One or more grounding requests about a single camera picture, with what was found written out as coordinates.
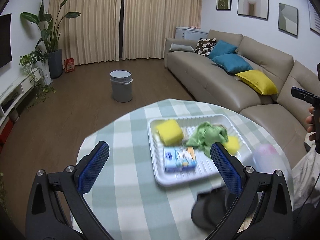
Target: white chest freezer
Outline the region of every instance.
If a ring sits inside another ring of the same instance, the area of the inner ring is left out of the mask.
[[[189,27],[176,27],[176,39],[186,39],[198,41],[200,38],[207,38],[208,33],[202,30],[192,29]]]

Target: sofa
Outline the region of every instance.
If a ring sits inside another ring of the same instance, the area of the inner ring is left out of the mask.
[[[197,41],[167,38],[164,65],[196,100],[240,113],[265,128],[287,156],[291,168],[307,153],[304,141],[310,104],[293,98],[295,86],[320,95],[318,77],[293,57],[247,36],[210,30],[216,38],[237,46],[236,53],[276,85],[278,94],[262,96],[215,65],[209,58],[184,51],[168,52],[171,44],[196,47]]]

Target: wooden floor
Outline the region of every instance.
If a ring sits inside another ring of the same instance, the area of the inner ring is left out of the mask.
[[[132,72],[133,99],[128,103],[111,97],[109,73],[116,69]],[[8,211],[23,234],[29,192],[39,169],[57,172],[75,165],[85,137],[134,109],[167,98],[193,100],[164,69],[162,59],[81,65],[54,80],[53,86],[55,94],[21,114],[0,154]]]

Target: round table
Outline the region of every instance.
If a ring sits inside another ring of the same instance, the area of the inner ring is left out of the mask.
[[[175,187],[158,185],[154,178],[147,131],[148,120],[152,118],[203,114],[228,116],[252,151],[260,144],[272,144],[290,171],[284,152],[271,135],[231,110],[175,99],[139,108],[88,136],[77,158],[79,162],[99,141],[109,144],[109,159],[91,191],[84,194],[84,199],[115,240],[204,240],[208,236],[208,232],[193,224],[191,209],[199,192],[221,187],[221,177]],[[74,229],[79,230],[74,218],[73,224]]]

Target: metal screw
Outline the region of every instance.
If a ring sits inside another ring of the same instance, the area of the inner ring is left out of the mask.
[[[248,166],[245,168],[245,170],[247,171],[247,173],[253,173],[254,172],[254,168]]]
[[[68,166],[66,172],[73,172],[75,170],[74,166]]]
[[[280,170],[276,170],[276,174],[277,174],[278,176],[282,176],[282,175],[283,175],[282,171],[280,171]]]
[[[38,172],[37,172],[37,175],[38,176],[42,176],[44,174],[44,170],[39,170]]]

